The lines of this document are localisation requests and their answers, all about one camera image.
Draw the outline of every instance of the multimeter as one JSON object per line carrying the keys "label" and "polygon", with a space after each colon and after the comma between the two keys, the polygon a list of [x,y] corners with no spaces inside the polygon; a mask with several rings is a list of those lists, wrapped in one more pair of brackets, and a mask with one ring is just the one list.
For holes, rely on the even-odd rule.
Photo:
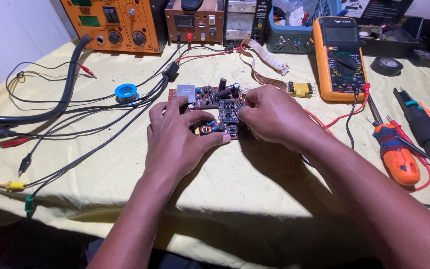
{"label": "multimeter", "polygon": [[326,101],[364,100],[367,77],[359,26],[347,17],[320,17],[313,24],[321,97]]}

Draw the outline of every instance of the hand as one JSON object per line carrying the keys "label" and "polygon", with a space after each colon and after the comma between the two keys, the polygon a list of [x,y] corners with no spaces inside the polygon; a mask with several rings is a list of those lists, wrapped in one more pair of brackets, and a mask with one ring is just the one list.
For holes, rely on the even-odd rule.
{"label": "hand", "polygon": [[261,86],[247,93],[246,106],[238,112],[254,136],[265,141],[281,143],[292,150],[299,145],[308,130],[317,125],[293,97],[272,85]]}
{"label": "hand", "polygon": [[211,122],[214,116],[201,110],[181,115],[179,108],[187,103],[188,97],[180,96],[169,102],[160,102],[150,109],[145,173],[181,180],[197,166],[210,148],[230,141],[230,135],[223,132],[195,136],[189,126],[198,121]]}

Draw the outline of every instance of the circuit board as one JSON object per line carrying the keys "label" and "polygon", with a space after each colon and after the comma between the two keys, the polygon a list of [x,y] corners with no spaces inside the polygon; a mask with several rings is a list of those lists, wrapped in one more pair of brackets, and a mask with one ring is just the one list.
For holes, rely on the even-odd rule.
{"label": "circuit board", "polygon": [[225,83],[226,80],[222,78],[219,85],[222,87],[196,88],[194,85],[178,85],[177,89],[169,89],[169,101],[177,96],[188,96],[189,106],[186,112],[196,109],[218,109],[218,119],[193,128],[195,135],[225,132],[230,134],[232,139],[251,137],[247,125],[238,118],[238,110],[245,105],[243,98],[238,95],[239,85],[235,83],[235,87],[225,86]]}

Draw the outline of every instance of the digital display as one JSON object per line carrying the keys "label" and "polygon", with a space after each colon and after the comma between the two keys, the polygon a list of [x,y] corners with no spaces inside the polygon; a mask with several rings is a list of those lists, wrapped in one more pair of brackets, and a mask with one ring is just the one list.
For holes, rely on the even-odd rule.
{"label": "digital display", "polygon": [[175,27],[194,28],[194,25],[195,25],[194,15],[175,15]]}
{"label": "digital display", "polygon": [[100,27],[99,19],[97,16],[79,16],[82,26],[87,27]]}
{"label": "digital display", "polygon": [[358,41],[358,31],[355,27],[326,27],[327,41]]}
{"label": "digital display", "polygon": [[91,0],[71,0],[72,4],[75,6],[91,7]]}

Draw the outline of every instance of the workbench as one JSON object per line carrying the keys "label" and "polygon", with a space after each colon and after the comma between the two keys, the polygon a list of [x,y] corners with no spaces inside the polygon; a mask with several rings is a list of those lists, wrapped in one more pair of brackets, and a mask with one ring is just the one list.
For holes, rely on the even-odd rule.
{"label": "workbench", "polygon": [[[54,67],[68,61],[75,43],[76,40],[61,46],[38,63]],[[78,77],[73,100],[110,95],[124,83],[138,84],[151,76],[175,50],[175,45],[165,46],[161,56],[85,50],[80,62],[98,78]],[[210,53],[209,50],[196,49],[189,55]],[[285,82],[317,83],[315,56],[273,56],[290,65],[288,74],[281,76],[257,58],[259,73]],[[403,87],[430,109],[430,69],[414,67],[409,61],[400,60],[404,69],[399,76],[381,76],[369,68],[373,59],[364,57],[373,100],[381,115],[391,116],[412,137],[392,91],[394,87]],[[237,82],[244,88],[260,86],[251,75],[251,58],[239,53],[181,62],[179,75],[160,96],[160,101],[166,101],[168,89],[176,88],[177,84],[217,85],[222,77],[228,84]],[[25,70],[65,76],[67,68],[46,70],[29,66]],[[150,80],[139,87],[138,92],[147,93],[159,79],[157,76]],[[64,83],[27,77],[17,83],[14,94],[30,100],[59,100]],[[349,113],[352,107],[351,103],[323,101],[319,94],[297,101],[324,123]],[[114,104],[115,99],[98,103]],[[35,104],[10,99],[4,82],[0,84],[0,115],[37,114],[54,106],[54,103]],[[36,141],[11,148],[0,147],[0,183],[8,180],[29,183],[53,173],[102,144],[137,111],[140,109],[110,129],[91,135],[44,140],[33,154],[31,166],[19,179],[17,172],[21,159]],[[62,132],[103,126],[123,112],[101,112],[70,125]],[[211,112],[217,116],[217,110]],[[372,136],[374,128],[366,116],[373,117],[369,107],[350,121],[355,151],[386,173],[379,144]],[[349,144],[345,121],[346,118],[341,119],[330,129],[340,141]],[[41,133],[53,124],[54,121],[23,125],[15,130]],[[149,117],[145,112],[113,142],[48,184],[34,201],[33,219],[60,229],[105,237],[144,171],[148,124]],[[422,179],[419,185],[427,180],[425,169],[421,165],[420,169]],[[35,187],[11,193],[0,189],[0,224],[25,217],[24,200],[34,190]],[[430,186],[411,195],[423,203],[430,203]],[[155,247],[233,268],[281,268],[293,264],[302,264],[304,268],[325,267],[374,256],[363,233],[345,216],[338,199],[315,169],[306,166],[297,153],[282,145],[257,140],[231,141],[204,155],[197,168],[182,179],[170,199]]]}

